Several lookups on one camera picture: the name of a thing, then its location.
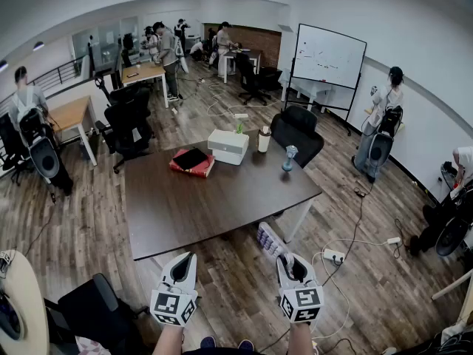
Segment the red book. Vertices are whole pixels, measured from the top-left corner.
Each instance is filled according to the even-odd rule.
[[[179,150],[177,154],[174,156],[174,158],[187,153],[188,150]],[[192,167],[191,169],[181,169],[176,162],[171,160],[169,162],[169,167],[173,169],[174,171],[181,171],[185,172],[186,174],[192,174],[196,175],[199,178],[206,178],[208,177],[208,174],[212,167],[214,166],[215,163],[215,157],[213,155],[207,155],[207,160],[204,160],[202,163],[197,164],[195,167]]]

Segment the white device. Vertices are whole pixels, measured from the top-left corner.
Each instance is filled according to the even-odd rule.
[[[246,134],[215,129],[208,137],[207,146],[216,160],[238,166],[245,156],[249,140]]]
[[[356,88],[367,43],[309,25],[299,25],[294,78]]]
[[[185,326],[197,309],[197,255],[181,254],[167,263],[157,289],[152,290],[149,310],[160,323]]]

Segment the backpack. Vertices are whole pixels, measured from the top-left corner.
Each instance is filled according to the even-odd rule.
[[[400,106],[388,109],[379,124],[378,132],[385,132],[394,138],[401,125],[402,115],[403,110]]]

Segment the whiteboard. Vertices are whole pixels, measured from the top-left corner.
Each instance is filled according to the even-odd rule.
[[[366,47],[359,39],[300,24],[293,77],[355,89]]]

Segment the black office chair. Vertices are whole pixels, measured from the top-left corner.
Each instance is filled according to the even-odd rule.
[[[20,134],[13,127],[8,114],[0,117],[0,138],[7,154],[6,158],[2,159],[4,161],[2,168],[4,171],[7,171],[15,167],[11,181],[14,183],[13,179],[16,177],[16,185],[19,186],[18,178],[20,174],[25,170],[31,172],[33,168],[27,167],[28,149],[24,146]]]
[[[304,168],[324,147],[324,139],[316,133],[317,117],[300,106],[289,106],[274,116],[271,136],[282,147],[294,145],[299,152],[294,160]]]
[[[141,313],[149,314],[149,307],[134,312],[117,298],[102,274],[94,275],[57,304],[45,300],[45,305],[50,339],[59,347],[66,347],[77,335],[99,342],[112,355],[149,352],[132,321]]]
[[[105,139],[110,154],[118,152],[123,156],[113,166],[113,171],[117,174],[118,167],[127,160],[148,154],[145,150],[148,149],[149,140],[154,138],[154,132],[146,120],[151,114],[148,110],[149,91],[137,83],[109,94],[103,79],[96,79],[95,84],[109,100],[110,106],[105,109],[104,115],[110,127],[106,127],[101,121],[97,121],[95,125]]]
[[[248,55],[243,53],[236,54],[236,56],[236,67],[241,74],[240,83],[242,88],[247,91],[240,93],[238,97],[241,98],[242,96],[249,96],[245,101],[243,101],[244,105],[248,104],[249,100],[252,98],[258,98],[263,102],[263,105],[268,105],[265,98],[271,98],[271,96],[260,91],[262,85],[258,75],[254,74],[254,65],[250,62],[250,58]]]

